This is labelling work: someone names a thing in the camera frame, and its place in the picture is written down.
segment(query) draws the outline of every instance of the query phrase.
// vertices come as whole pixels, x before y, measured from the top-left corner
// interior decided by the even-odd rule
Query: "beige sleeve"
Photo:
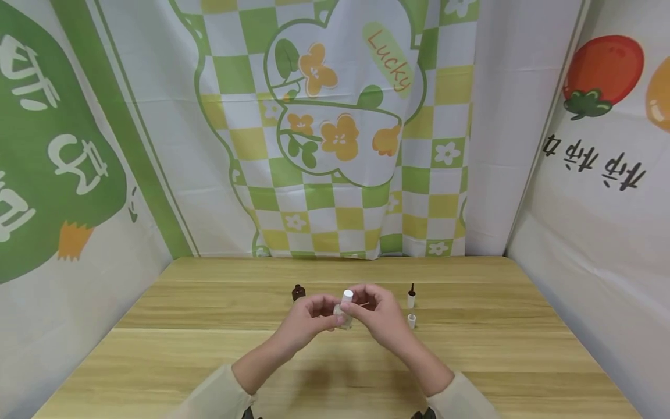
[[[428,406],[439,419],[500,418],[493,405],[461,373],[442,393],[429,397]]]
[[[196,388],[169,419],[241,419],[256,400],[232,374],[230,365],[217,369]]]

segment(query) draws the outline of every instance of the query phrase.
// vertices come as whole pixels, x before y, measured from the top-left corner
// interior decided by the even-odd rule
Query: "green and yellow checkered pattern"
[[[337,2],[177,0],[204,58],[198,69],[203,112],[229,150],[231,182],[259,232],[255,255],[373,259],[464,253],[479,1],[464,0],[465,9],[445,13],[448,3],[404,1],[420,33],[415,43],[426,94],[404,127],[393,177],[365,188],[339,172],[308,174],[281,153],[282,108],[265,80],[265,53],[279,28],[301,18],[326,21]],[[412,95],[420,99],[422,93],[415,89]]]

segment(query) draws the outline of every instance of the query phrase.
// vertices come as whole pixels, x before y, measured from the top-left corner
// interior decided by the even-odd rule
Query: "yellow duck foot illustration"
[[[77,227],[76,223],[63,222],[58,240],[58,259],[79,260],[79,256],[94,229],[95,227],[86,228],[86,225]]]

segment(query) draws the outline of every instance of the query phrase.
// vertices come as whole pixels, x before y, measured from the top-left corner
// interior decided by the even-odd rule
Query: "orange fruit illustration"
[[[647,87],[647,118],[670,132],[670,57],[656,69]]]

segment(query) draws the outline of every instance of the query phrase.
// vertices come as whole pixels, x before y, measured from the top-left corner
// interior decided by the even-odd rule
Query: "left hand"
[[[288,361],[316,335],[344,322],[341,316],[333,315],[335,304],[339,302],[328,294],[298,298],[268,343],[279,349]]]

